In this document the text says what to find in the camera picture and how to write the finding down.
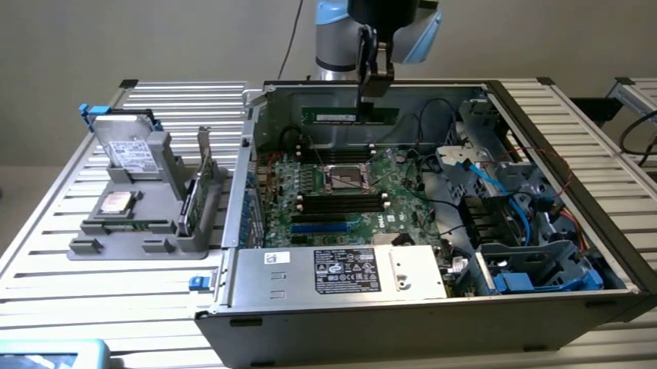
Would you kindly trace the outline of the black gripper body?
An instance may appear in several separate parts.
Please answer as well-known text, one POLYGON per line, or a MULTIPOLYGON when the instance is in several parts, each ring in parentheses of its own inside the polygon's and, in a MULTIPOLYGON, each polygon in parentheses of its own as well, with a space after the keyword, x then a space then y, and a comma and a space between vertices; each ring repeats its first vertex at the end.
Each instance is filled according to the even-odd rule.
POLYGON ((415 19, 418 0, 350 0, 349 16, 378 35, 393 35, 415 19))

